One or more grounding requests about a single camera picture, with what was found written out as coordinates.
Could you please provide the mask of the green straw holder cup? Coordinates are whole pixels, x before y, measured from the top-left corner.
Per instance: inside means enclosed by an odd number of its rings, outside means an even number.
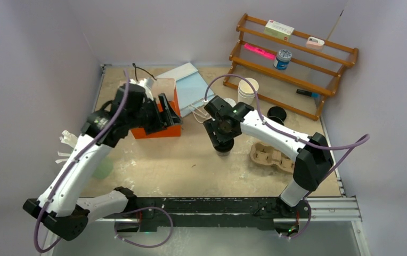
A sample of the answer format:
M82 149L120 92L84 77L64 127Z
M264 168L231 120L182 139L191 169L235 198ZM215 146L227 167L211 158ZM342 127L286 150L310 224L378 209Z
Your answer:
M113 160L109 157L106 157L95 169L92 177L95 179L103 180L109 176L112 170L113 170Z

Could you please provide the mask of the black cup lid rear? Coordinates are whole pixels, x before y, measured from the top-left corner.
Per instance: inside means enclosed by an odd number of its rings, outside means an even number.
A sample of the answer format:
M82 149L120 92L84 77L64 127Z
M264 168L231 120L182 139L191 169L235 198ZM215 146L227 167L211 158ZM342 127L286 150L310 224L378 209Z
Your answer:
M276 117L284 122L287 118L287 112L282 107L273 106L268 110L267 117Z

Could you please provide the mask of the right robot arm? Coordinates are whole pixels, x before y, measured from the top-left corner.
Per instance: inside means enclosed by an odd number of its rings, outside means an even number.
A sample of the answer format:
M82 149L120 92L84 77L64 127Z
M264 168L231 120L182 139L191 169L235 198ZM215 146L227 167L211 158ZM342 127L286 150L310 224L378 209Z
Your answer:
M282 152L294 163L292 180L276 206L283 217L295 213L298 203L318 188L333 167L327 140L320 133L296 132L264 117L251 105L239 102L231 106L219 96L212 98L204 109L211 118L203 125L218 153L231 151L235 137L245 134Z

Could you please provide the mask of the black paper cup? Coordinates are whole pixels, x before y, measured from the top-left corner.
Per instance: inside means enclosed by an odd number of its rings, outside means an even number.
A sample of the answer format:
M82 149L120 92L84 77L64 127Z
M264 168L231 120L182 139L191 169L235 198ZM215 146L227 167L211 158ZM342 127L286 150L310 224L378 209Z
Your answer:
M216 150L216 154L218 156L224 157L224 156L228 156L232 150L233 146L230 145L219 145L218 147L215 147Z
M280 125L284 125L284 122L278 117L271 116L271 117L269 117L269 119L276 122L276 123L278 123L278 124L280 124Z

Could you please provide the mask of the light blue paper bag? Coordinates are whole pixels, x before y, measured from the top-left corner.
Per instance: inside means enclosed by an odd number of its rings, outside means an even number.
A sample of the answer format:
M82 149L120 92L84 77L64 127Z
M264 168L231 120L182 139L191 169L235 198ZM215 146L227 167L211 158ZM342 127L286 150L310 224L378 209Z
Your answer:
M192 63L188 62L173 68L156 76L156 78L173 78L175 80L178 106L182 117L192 114L200 124L210 118L203 107L208 100L214 97L215 93L208 88L208 84Z

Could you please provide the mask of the blue white round tin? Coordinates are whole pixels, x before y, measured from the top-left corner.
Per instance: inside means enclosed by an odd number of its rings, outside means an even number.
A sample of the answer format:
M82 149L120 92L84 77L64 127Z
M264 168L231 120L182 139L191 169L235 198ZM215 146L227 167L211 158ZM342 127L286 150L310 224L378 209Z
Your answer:
M274 60L274 68L277 70L286 70L292 58L292 52L286 49L280 49Z

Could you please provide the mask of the pink highlighter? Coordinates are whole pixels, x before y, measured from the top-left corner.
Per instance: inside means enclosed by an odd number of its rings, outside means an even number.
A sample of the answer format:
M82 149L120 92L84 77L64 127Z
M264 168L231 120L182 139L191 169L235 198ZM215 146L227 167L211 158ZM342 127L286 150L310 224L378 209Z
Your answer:
M268 53L265 50L260 49L258 47L255 47L255 46L253 46L251 44L244 43L243 48L250 51L250 52L253 52L253 53L257 54L257 55L263 56L263 57L265 57L267 59L270 59L270 60L275 59L275 54Z

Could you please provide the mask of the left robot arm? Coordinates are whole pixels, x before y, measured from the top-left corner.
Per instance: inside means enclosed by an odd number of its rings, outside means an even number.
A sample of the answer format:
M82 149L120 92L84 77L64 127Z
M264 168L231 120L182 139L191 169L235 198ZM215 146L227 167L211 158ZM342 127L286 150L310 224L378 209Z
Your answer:
M147 86L123 83L114 99L88 116L71 156L52 184L38 198L26 200L23 209L36 218L37 225L66 241L78 237L97 219L117 213L123 218L132 217L142 208L128 188L117 187L89 199L80 194L107 154L130 130L153 134L181 122L164 93L153 96Z

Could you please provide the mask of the black blue marker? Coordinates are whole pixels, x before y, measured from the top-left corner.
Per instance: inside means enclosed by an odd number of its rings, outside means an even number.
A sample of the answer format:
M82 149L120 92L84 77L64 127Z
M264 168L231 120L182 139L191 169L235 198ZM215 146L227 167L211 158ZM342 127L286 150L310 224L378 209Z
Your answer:
M297 89L296 93L300 94L300 95L307 96L307 97L311 97L311 98L318 98L319 97L318 93L307 91L307 90L302 90L302 89Z

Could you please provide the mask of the stacked white paper cups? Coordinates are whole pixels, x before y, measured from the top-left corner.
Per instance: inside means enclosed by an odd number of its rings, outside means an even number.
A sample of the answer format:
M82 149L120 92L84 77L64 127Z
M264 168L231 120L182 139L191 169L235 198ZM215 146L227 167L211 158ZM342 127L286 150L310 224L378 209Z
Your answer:
M252 104L258 89L259 84L255 79L249 77L241 79L238 83L238 102Z

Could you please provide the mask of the thin wooden stick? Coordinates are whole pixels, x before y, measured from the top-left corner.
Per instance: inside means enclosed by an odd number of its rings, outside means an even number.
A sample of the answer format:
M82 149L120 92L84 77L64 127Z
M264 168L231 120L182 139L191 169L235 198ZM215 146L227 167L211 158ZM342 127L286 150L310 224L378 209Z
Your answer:
M341 11L341 13L340 13L340 15L338 16L338 18L337 18L335 24L334 24L333 27L331 28L330 33L328 34L327 38L325 39L326 41L329 41L329 40L330 40L330 38L331 38L333 32L335 31L335 29L336 29L336 27L337 27L337 25L338 25L338 23L339 23L339 21L340 21L340 19L341 19L341 16L343 15L343 12L344 12L344 9Z

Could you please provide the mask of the pink white tape dispenser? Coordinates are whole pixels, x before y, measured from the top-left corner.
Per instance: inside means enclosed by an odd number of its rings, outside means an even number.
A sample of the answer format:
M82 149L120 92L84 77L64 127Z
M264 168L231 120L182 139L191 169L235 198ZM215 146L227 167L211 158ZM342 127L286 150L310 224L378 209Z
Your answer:
M313 49L313 50L322 50L325 46L325 41L313 36L310 36L305 44L306 48Z

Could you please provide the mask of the white cup lid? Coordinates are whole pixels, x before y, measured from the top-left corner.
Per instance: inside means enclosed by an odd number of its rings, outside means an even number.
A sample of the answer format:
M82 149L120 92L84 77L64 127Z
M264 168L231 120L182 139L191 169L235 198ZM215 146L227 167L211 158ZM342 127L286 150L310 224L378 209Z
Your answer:
M234 107L237 103L235 100L231 99L231 98L225 98L224 99L231 107Z

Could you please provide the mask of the orange paper bag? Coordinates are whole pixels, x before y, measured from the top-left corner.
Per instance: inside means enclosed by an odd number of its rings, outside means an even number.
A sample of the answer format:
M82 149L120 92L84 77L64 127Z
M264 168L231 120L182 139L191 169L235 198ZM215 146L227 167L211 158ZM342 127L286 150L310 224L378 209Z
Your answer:
M177 92L176 92L176 82L173 78L156 78L153 74L148 72L147 70L133 65L134 68L134 80L140 81L144 78L152 78L154 80L154 85L152 87L152 94L154 99L157 103L159 111L162 110L159 97L160 93L164 93L169 101L173 110L178 114L181 118L180 111L178 109L178 99L177 99ZM128 81L121 81L119 87L122 84L129 84ZM169 138L169 137L180 137L181 136L181 128L182 125L174 125L174 126L165 126L165 130L153 133L153 134L145 134L144 130L141 128L131 129L129 130L130 133L133 135L135 139L153 139L153 138Z

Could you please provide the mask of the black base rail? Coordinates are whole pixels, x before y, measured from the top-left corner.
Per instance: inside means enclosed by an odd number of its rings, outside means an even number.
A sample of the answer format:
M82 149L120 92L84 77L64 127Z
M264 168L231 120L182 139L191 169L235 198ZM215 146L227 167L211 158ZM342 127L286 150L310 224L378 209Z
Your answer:
M127 207L110 218L139 225L139 231L159 227L256 228L291 235L300 221L311 216L305 200L291 207L278 197L137 197L129 195Z

